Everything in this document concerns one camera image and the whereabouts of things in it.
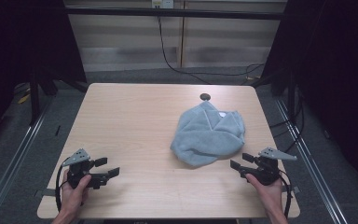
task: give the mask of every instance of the blue towel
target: blue towel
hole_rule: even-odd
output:
[[[205,101],[179,118],[171,150],[179,160],[202,166],[241,149],[244,133],[243,120],[237,111],[219,111]]]

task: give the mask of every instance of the table top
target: table top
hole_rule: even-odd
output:
[[[202,102],[202,93],[211,95],[217,109],[241,114],[245,145],[230,158],[194,168],[179,161],[170,145],[180,116]],[[120,167],[120,175],[89,191],[79,217],[264,217],[255,189],[230,168],[229,159],[255,167],[241,153],[256,156],[265,147],[276,148],[252,87],[96,83],[89,86],[48,188],[55,188],[62,162],[84,148],[92,160],[108,158],[92,173]],[[37,214],[56,217],[55,198],[43,197]],[[289,217],[298,215],[294,198]]]

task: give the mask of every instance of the human hand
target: human hand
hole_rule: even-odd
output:
[[[62,180],[62,207],[60,213],[54,218],[53,223],[70,223],[73,221],[79,212],[80,206],[89,197],[88,183],[91,180],[91,175],[85,175],[79,181],[75,189],[66,182],[68,170],[65,171]]]
[[[247,174],[246,179],[255,187],[271,223],[286,224],[287,219],[282,210],[282,181],[277,179],[264,186],[253,175]]]

